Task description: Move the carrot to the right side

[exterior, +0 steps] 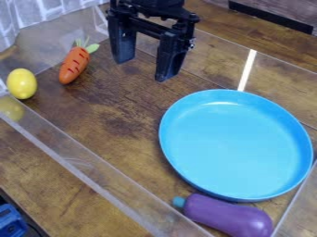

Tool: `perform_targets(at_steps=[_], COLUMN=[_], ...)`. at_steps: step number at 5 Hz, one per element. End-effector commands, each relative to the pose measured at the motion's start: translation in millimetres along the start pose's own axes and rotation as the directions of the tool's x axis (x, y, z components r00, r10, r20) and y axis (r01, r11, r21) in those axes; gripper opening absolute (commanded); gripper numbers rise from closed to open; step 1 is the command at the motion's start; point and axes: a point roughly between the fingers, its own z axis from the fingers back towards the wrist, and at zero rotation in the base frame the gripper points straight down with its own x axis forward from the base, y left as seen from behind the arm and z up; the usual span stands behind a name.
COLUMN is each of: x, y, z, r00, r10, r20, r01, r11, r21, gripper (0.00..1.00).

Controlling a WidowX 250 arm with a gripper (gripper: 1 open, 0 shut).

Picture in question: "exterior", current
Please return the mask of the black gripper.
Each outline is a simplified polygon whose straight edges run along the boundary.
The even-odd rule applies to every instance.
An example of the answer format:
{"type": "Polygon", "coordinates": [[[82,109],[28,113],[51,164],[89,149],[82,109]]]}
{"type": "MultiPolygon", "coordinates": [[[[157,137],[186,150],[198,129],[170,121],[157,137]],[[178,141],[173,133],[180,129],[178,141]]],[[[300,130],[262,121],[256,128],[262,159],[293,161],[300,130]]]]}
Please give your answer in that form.
{"type": "Polygon", "coordinates": [[[122,64],[135,57],[137,33],[159,38],[155,80],[172,79],[194,47],[194,24],[200,17],[185,7],[185,0],[110,0],[109,38],[114,60],[122,64]],[[173,19],[172,29],[149,21],[173,19]]]}

